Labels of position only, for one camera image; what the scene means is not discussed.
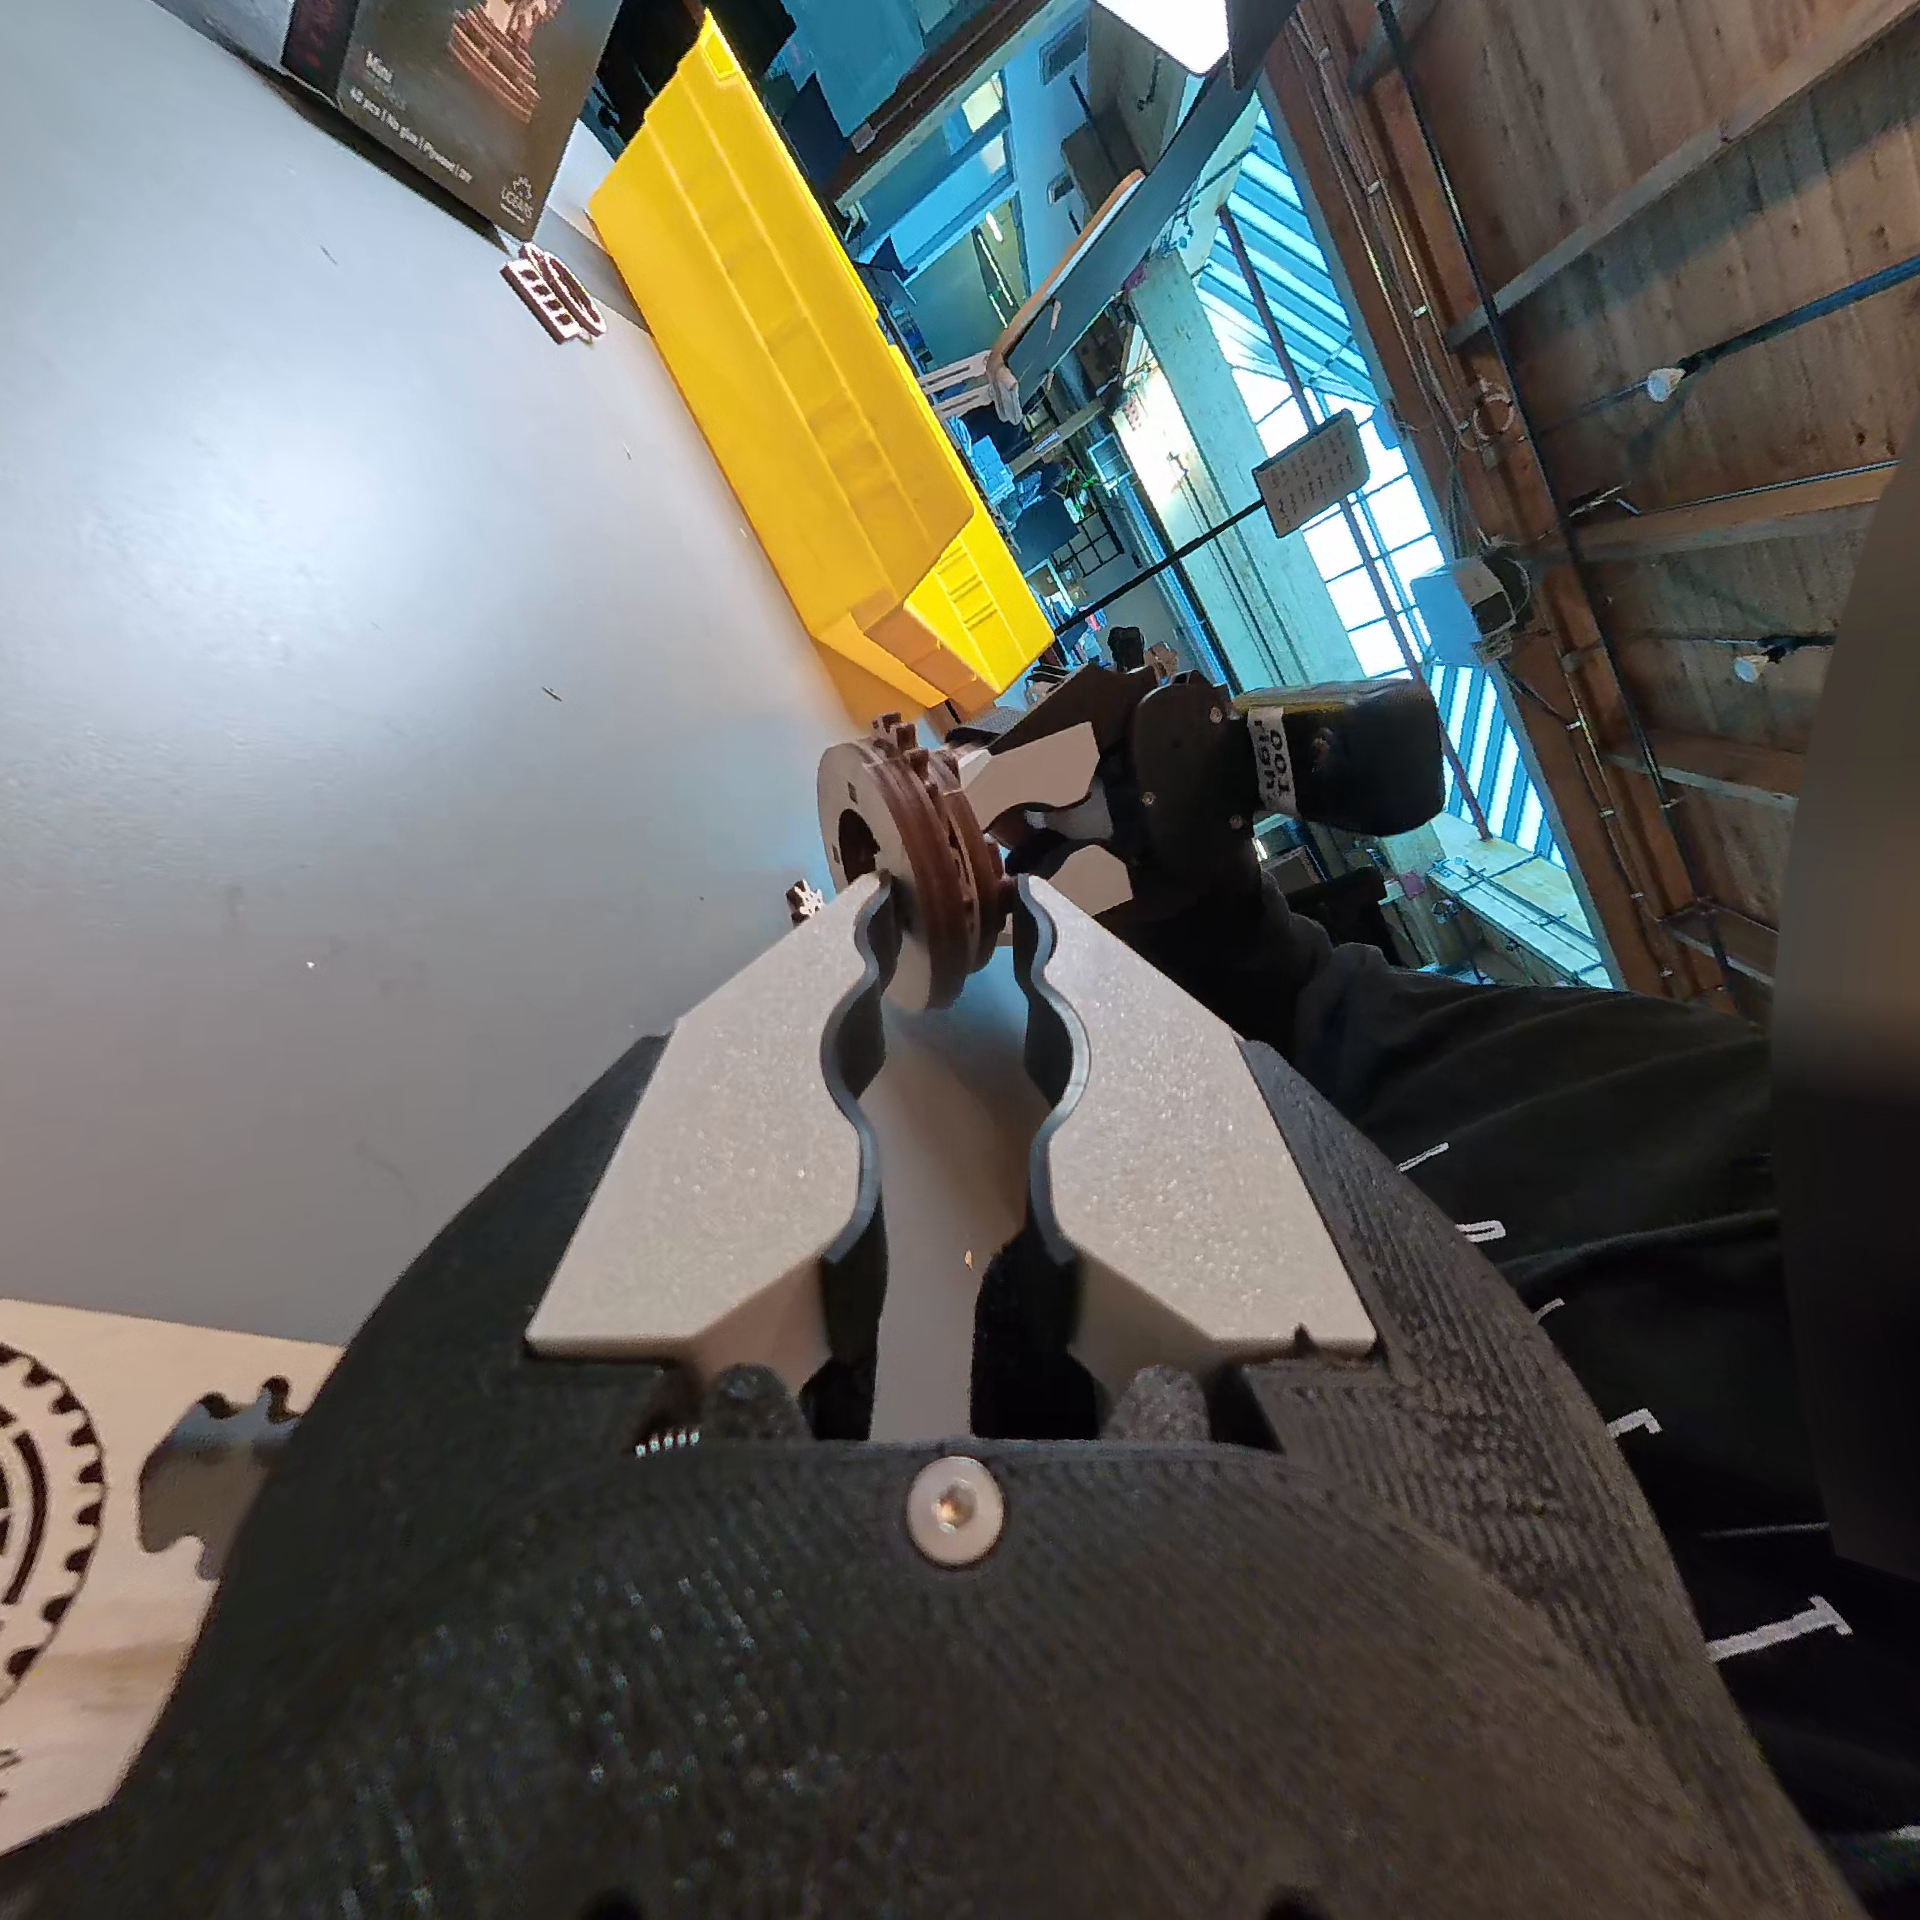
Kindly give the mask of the black product box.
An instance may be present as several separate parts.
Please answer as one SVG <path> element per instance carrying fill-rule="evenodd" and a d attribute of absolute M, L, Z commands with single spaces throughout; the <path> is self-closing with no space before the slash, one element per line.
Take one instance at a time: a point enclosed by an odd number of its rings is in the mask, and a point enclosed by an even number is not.
<path fill-rule="evenodd" d="M 529 243 L 620 2 L 296 2 L 283 72 Z"/>

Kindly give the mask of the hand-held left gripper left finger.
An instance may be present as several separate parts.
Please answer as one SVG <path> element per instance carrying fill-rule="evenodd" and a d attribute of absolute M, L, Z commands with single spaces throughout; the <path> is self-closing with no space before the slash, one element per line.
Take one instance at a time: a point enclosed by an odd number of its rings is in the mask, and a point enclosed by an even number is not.
<path fill-rule="evenodd" d="M 894 882 L 860 876 L 676 1026 L 533 1313 L 540 1357 L 809 1383 L 877 1352 L 864 1093 L 897 956 Z"/>

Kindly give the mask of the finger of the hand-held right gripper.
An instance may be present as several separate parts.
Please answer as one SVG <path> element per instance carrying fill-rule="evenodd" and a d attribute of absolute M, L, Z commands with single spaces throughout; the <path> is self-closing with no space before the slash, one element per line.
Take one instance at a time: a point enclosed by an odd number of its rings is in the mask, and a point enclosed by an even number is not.
<path fill-rule="evenodd" d="M 1023 840 L 1017 847 L 1017 892 L 1054 887 L 1090 917 L 1134 903 L 1134 879 L 1107 843 Z"/>
<path fill-rule="evenodd" d="M 1101 744 L 1091 723 L 1076 723 L 1009 744 L 969 747 L 957 760 L 957 792 L 971 804 L 976 819 L 993 829 L 996 819 L 1027 807 L 1081 804 L 1097 777 Z"/>

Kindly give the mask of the person's right forearm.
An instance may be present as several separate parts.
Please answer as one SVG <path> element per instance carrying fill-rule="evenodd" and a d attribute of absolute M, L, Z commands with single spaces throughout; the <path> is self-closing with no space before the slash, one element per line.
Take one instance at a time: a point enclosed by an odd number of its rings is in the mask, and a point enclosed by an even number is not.
<path fill-rule="evenodd" d="M 1110 926 L 1237 1036 L 1283 1053 L 1390 1160 L 1429 1153 L 1537 1093 L 1523 993 L 1391 969 L 1297 917 L 1259 864 L 1169 913 Z"/>

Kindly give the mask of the grey junction box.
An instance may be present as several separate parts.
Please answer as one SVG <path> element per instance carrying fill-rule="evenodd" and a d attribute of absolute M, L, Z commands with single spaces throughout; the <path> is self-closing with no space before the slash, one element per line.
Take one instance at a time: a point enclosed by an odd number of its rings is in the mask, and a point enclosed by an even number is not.
<path fill-rule="evenodd" d="M 1429 660 L 1456 669 L 1490 669 L 1507 660 L 1533 612 L 1533 574 L 1513 546 L 1451 560 L 1414 576 L 1409 589 Z"/>

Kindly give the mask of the round wooden gear model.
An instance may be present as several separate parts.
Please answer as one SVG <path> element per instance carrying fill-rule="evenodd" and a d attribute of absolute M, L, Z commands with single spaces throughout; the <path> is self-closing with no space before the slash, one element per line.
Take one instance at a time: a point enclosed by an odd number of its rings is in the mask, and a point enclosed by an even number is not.
<path fill-rule="evenodd" d="M 961 779 L 961 753 L 926 744 L 897 710 L 831 744 L 819 764 L 819 822 L 839 887 L 891 884 L 900 954 L 890 996 L 944 1010 L 986 969 L 1006 923 L 1004 860 Z"/>

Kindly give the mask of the hanging sign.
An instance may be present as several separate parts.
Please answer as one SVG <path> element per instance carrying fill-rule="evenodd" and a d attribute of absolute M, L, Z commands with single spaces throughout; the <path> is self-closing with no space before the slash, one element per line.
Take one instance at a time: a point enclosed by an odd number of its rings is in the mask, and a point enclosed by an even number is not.
<path fill-rule="evenodd" d="M 1331 410 L 1251 470 L 1260 510 L 1279 539 L 1363 492 L 1369 477 L 1373 462 L 1353 409 Z"/>

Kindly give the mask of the yellow plastic bin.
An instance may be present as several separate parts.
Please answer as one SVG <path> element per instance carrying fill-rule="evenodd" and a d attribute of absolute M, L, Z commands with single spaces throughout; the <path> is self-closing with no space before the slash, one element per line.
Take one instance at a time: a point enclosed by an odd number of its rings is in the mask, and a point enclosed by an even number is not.
<path fill-rule="evenodd" d="M 936 619 L 971 482 L 713 13 L 590 216 L 809 636 L 989 700 Z"/>
<path fill-rule="evenodd" d="M 1053 622 L 996 514 L 979 503 L 877 636 L 843 617 L 813 643 L 860 726 L 937 709 L 971 719 L 1020 682 L 1053 643 Z"/>

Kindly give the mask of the large wooden puzzle sheet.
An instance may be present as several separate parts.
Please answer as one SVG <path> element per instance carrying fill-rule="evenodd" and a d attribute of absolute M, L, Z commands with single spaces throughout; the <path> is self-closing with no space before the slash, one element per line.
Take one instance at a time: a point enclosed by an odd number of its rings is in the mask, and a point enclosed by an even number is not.
<path fill-rule="evenodd" d="M 4 1300 L 4 1849 L 97 1812 L 341 1346 Z"/>

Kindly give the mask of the small slotted wooden piece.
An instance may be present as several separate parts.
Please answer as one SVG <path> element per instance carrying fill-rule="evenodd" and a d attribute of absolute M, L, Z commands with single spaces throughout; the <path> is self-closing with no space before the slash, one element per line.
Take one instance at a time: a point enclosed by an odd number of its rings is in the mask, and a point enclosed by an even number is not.
<path fill-rule="evenodd" d="M 500 276 L 556 343 L 603 340 L 607 314 L 561 254 L 523 243 L 511 259 L 503 259 Z"/>

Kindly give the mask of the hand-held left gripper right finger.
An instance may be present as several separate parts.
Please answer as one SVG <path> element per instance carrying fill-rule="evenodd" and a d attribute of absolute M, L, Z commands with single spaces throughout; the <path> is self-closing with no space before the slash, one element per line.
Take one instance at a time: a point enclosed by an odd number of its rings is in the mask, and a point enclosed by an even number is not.
<path fill-rule="evenodd" d="M 1379 1346 L 1229 1023 L 1020 876 L 1023 1064 L 1046 1102 L 1029 1220 L 1081 1366 L 1359 1359 Z"/>

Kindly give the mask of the beige wooden board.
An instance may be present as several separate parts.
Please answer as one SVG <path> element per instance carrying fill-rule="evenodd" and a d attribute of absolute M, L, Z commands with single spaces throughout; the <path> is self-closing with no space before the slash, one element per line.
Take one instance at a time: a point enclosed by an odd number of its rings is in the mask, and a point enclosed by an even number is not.
<path fill-rule="evenodd" d="M 1256 103 L 1260 67 L 1279 33 L 1280 29 L 1271 24 L 1256 36 L 1246 67 L 1224 59 L 1209 74 L 1156 169 L 1117 179 L 1054 273 L 986 350 L 986 396 L 1001 419 L 1020 419 L 1044 379 L 1084 340 L 1196 196 L 1216 150 Z"/>

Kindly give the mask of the person's black sweatshirt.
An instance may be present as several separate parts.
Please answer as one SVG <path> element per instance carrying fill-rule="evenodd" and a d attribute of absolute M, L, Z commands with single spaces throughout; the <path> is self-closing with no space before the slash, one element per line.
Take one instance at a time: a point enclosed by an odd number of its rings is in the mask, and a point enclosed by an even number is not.
<path fill-rule="evenodd" d="M 1494 989 L 1533 1004 L 1537 1093 L 1399 1166 L 1481 1239 L 1614 1433 L 1794 1809 L 1870 1914 L 1914 1917 L 1919 1589 L 1833 1544 L 1766 1039 L 1653 996 Z"/>

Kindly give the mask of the grey desk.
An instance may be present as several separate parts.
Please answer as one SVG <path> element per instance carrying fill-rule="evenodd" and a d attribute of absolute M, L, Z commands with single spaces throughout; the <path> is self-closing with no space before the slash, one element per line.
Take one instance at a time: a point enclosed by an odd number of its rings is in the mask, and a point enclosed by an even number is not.
<path fill-rule="evenodd" d="M 346 1340 L 826 882 L 851 734 L 637 306 L 253 50 L 4 4 L 4 1294 Z"/>

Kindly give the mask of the black pole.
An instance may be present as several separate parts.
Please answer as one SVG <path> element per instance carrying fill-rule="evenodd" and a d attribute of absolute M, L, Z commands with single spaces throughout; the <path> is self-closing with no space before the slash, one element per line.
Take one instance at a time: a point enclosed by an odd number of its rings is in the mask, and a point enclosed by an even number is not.
<path fill-rule="evenodd" d="M 1054 622 L 1054 630 L 1067 630 L 1069 624 L 1081 619 L 1091 619 L 1096 614 L 1107 612 L 1117 600 L 1129 596 L 1134 589 L 1144 589 L 1146 583 L 1159 579 L 1166 572 L 1181 569 L 1190 556 L 1201 554 L 1209 547 L 1216 539 L 1224 539 L 1224 533 L 1236 530 L 1237 524 L 1250 523 L 1251 517 L 1269 517 L 1264 500 L 1256 500 L 1251 506 L 1240 509 L 1229 520 L 1206 529 L 1203 533 L 1169 547 L 1160 560 L 1149 563 L 1137 574 L 1131 574 L 1126 583 L 1117 589 L 1107 590 L 1104 596 L 1091 600 L 1090 604 L 1073 609 L 1063 619 Z"/>

